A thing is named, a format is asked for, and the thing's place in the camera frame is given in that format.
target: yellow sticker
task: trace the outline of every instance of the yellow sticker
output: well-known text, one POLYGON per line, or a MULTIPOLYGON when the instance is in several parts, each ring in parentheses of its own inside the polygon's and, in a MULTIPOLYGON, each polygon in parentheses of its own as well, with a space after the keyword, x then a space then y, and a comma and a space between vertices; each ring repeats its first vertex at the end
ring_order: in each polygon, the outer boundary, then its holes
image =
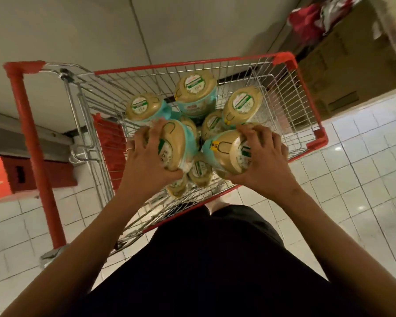
POLYGON ((217 151, 217 148, 219 147, 220 141, 211 141, 210 149, 213 151, 217 151))

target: cardboard box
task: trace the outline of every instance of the cardboard box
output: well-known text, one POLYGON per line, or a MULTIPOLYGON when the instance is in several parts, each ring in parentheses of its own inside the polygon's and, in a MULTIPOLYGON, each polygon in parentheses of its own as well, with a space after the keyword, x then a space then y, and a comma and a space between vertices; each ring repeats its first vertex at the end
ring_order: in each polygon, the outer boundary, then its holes
MULTIPOLYGON (((76 186, 73 165, 64 162, 45 161, 53 188, 76 186)), ((31 160, 0 157, 0 202, 38 196, 31 160)))
POLYGON ((369 0, 343 18, 299 68, 323 120, 396 89, 396 53, 369 0))

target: right hand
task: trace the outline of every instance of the right hand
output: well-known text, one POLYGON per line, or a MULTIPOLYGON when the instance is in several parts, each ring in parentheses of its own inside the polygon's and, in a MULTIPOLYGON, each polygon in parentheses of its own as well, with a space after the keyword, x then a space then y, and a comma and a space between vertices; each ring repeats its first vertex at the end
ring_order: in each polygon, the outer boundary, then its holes
POLYGON ((238 125, 237 130, 247 138, 251 164, 246 172, 229 175, 232 183, 246 186, 278 205, 287 202, 291 194, 301 191, 288 165, 288 148, 277 133, 262 125, 252 129, 238 125))

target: person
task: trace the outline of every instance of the person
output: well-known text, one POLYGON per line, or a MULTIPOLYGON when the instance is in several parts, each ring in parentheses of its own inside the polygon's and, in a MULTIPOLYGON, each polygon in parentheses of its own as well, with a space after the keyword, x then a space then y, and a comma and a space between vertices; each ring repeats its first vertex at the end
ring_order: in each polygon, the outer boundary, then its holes
POLYGON ((147 127, 135 133, 115 197, 2 317, 396 316, 396 279, 301 189, 280 136, 260 125, 238 126, 251 148, 251 164, 230 179, 284 209, 328 280, 288 252, 252 208, 227 205, 211 216, 201 207, 164 224, 89 292, 127 222, 151 196, 182 177, 182 171, 167 171, 159 163, 163 123, 149 130, 147 144, 147 127))

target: shopping cart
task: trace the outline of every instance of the shopping cart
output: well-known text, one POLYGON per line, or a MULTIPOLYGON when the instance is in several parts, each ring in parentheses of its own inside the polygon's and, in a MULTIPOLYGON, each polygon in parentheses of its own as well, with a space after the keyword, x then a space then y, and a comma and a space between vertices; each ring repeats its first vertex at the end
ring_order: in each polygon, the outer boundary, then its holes
MULTIPOLYGON (((139 93, 153 92, 164 97, 172 109, 177 110, 174 89, 179 79, 193 70, 208 70, 218 80, 217 108, 222 108, 235 90, 257 86, 264 100, 252 121, 268 126, 281 135, 283 143, 289 148, 290 161, 328 142, 296 60, 288 52, 95 72, 75 64, 44 61, 6 63, 4 67, 11 80, 55 249, 65 245, 66 241, 45 174, 24 87, 24 74, 52 73, 63 81, 80 134, 80 144, 73 146, 71 161, 74 164, 88 164, 102 207, 114 196, 124 168, 124 163, 114 160, 124 156, 125 141, 139 128, 125 116, 127 102, 139 93)), ((148 200, 126 226, 112 254, 132 245, 144 233, 236 188, 231 182, 213 174, 209 187, 199 188, 190 184, 189 191, 180 199, 162 190, 148 200)))

